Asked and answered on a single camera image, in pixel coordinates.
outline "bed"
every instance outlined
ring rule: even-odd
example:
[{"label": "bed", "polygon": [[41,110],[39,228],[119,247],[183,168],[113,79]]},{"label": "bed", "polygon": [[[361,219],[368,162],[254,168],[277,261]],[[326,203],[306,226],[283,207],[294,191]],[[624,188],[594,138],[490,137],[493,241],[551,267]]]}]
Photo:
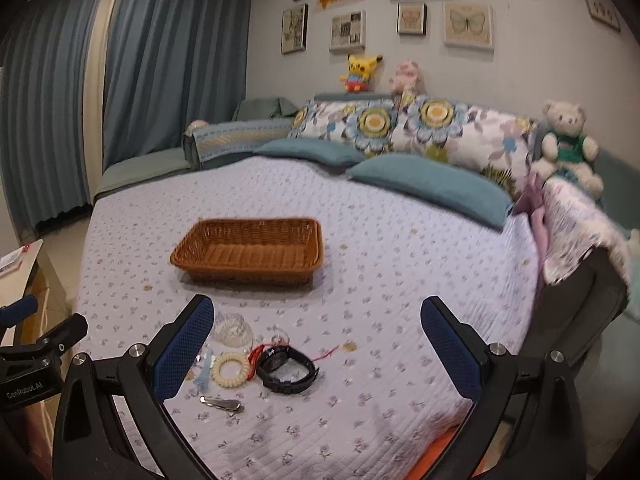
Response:
[{"label": "bed", "polygon": [[[254,290],[199,285],[169,264],[198,218],[311,216],[324,266],[313,285]],[[97,202],[81,266],[77,311],[94,358],[150,341],[196,293],[239,313],[255,342],[285,333],[315,358],[319,379],[299,396],[258,380],[209,394],[242,399],[228,416],[198,402],[193,381],[165,405],[222,479],[399,479],[468,408],[420,329],[422,300],[439,295],[486,341],[518,352],[534,311],[536,246],[525,214],[491,230],[404,194],[349,181],[300,160],[256,156],[212,171],[150,182]],[[212,341],[206,347],[228,351]],[[199,364],[194,373],[199,373]],[[155,469],[126,407],[124,426]]]}]

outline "green shirt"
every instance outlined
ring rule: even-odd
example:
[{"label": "green shirt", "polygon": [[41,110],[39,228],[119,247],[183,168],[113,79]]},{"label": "green shirt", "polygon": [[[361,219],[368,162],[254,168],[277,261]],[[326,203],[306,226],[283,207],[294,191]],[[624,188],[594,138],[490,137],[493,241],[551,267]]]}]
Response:
[{"label": "green shirt", "polygon": [[558,161],[572,162],[578,164],[584,162],[584,153],[582,152],[582,144],[584,136],[570,137],[566,135],[558,135]]}]

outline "red string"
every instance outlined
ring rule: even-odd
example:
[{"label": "red string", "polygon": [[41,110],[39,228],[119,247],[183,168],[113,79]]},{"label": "red string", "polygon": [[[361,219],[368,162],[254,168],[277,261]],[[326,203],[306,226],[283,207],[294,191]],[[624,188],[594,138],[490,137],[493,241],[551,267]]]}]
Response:
[{"label": "red string", "polygon": [[246,377],[247,381],[250,381],[251,379],[254,378],[255,367],[258,364],[258,359],[260,358],[260,355],[262,355],[262,352],[264,351],[265,346],[266,345],[258,345],[256,348],[251,350],[251,353],[249,354],[249,364],[251,365],[251,370],[249,370],[249,375],[247,375]]},{"label": "red string", "polygon": [[328,352],[325,352],[324,354],[322,354],[320,357],[313,359],[313,362],[319,361],[321,359],[325,359],[326,357],[329,357],[330,355],[332,355],[338,348],[340,348],[340,345],[335,346],[333,348],[331,348],[331,350],[329,350]]}]

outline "brown woven basket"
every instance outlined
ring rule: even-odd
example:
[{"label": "brown woven basket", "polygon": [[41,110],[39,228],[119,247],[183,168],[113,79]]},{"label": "brown woven basket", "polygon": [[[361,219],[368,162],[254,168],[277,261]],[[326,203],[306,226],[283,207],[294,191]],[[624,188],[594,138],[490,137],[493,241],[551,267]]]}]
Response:
[{"label": "brown woven basket", "polygon": [[298,285],[322,266],[324,245],[312,218],[200,220],[171,254],[196,282]]}]

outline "floral pillow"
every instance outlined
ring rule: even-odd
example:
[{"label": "floral pillow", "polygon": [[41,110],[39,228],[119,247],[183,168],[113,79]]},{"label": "floral pillow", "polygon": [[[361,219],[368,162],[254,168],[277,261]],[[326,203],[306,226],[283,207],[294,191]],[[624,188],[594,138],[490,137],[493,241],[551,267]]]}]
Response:
[{"label": "floral pillow", "polygon": [[311,101],[298,112],[289,138],[341,142],[375,156],[389,151],[397,121],[398,110],[392,99]]},{"label": "floral pillow", "polygon": [[405,93],[391,142],[395,152],[481,173],[517,198],[529,174],[527,141],[535,126],[490,108]]}]

